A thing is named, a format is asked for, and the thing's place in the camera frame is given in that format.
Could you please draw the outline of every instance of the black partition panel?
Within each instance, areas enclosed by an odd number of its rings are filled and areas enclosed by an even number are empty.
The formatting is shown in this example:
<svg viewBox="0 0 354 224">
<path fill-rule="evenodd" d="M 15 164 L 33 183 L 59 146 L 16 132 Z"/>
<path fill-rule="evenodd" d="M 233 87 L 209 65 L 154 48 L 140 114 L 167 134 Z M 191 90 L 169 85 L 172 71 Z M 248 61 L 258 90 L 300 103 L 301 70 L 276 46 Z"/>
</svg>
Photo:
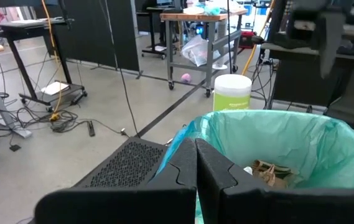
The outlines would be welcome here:
<svg viewBox="0 0 354 224">
<path fill-rule="evenodd" d="M 108 24 L 108 11 L 113 30 L 114 45 Z M 60 50 L 66 58 L 84 60 L 139 71 L 135 42 L 133 12 L 130 1 L 111 0 L 65 0 L 68 16 L 74 19 L 72 29 L 56 27 L 60 41 Z M 48 6 L 50 17 L 62 16 L 58 6 Z M 37 18 L 45 18 L 42 7 L 35 7 Z M 45 37 L 45 44 L 50 53 L 50 40 Z"/>
</svg>

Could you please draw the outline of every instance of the mint green trash bag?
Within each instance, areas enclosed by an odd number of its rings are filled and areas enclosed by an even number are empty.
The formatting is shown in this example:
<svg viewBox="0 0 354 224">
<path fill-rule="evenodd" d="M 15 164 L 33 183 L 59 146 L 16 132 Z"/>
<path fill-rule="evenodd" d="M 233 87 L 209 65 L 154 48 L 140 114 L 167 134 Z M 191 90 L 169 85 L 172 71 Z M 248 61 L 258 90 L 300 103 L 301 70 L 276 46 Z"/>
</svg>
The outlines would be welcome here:
<svg viewBox="0 0 354 224">
<path fill-rule="evenodd" d="M 337 119 L 273 110 L 212 112 L 177 133 L 158 172 L 184 138 L 206 140 L 242 168 L 256 159 L 289 167 L 294 188 L 354 189 L 354 130 Z M 202 223 L 199 206 L 196 215 Z"/>
</svg>

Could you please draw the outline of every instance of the plastic container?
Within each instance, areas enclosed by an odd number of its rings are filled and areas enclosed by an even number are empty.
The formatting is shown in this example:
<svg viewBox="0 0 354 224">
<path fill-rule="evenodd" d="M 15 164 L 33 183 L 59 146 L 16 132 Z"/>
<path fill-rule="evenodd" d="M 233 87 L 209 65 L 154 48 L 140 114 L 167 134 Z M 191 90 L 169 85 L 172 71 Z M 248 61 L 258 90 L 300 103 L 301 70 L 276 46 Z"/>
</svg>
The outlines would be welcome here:
<svg viewBox="0 0 354 224">
<path fill-rule="evenodd" d="M 214 83 L 213 111 L 248 109 L 251 79 L 244 75 L 220 75 Z"/>
</svg>

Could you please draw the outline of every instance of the cart wheel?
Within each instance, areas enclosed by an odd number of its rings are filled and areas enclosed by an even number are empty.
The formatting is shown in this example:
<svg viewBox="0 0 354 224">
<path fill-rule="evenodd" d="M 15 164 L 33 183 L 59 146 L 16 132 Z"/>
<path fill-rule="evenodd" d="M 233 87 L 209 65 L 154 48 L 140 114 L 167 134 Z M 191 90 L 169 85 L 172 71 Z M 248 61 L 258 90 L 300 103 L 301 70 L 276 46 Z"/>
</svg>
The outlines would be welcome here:
<svg viewBox="0 0 354 224">
<path fill-rule="evenodd" d="M 233 66 L 232 66 L 232 72 L 233 72 L 233 73 L 237 72 L 238 69 L 239 69 L 239 66 L 237 66 L 237 65 L 233 65 Z"/>
<path fill-rule="evenodd" d="M 210 90 L 206 90 L 206 97 L 209 98 L 212 95 L 212 93 L 210 92 Z"/>
<path fill-rule="evenodd" d="M 52 108 L 52 106 L 46 107 L 45 110 L 46 110 L 48 113 L 54 112 L 54 109 Z"/>
<path fill-rule="evenodd" d="M 173 90 L 174 89 L 174 82 L 169 82 L 169 89 Z"/>
</svg>

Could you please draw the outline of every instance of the white lid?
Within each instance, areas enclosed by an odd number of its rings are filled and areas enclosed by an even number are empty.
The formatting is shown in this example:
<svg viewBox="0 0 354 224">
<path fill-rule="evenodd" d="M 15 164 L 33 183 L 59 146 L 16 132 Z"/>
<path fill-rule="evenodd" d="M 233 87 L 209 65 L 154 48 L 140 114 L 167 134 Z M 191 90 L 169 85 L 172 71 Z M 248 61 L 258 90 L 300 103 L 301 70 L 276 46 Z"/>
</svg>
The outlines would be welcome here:
<svg viewBox="0 0 354 224">
<path fill-rule="evenodd" d="M 242 96 L 251 93 L 251 79 L 244 75 L 220 75 L 215 79 L 216 93 L 230 96 Z"/>
</svg>

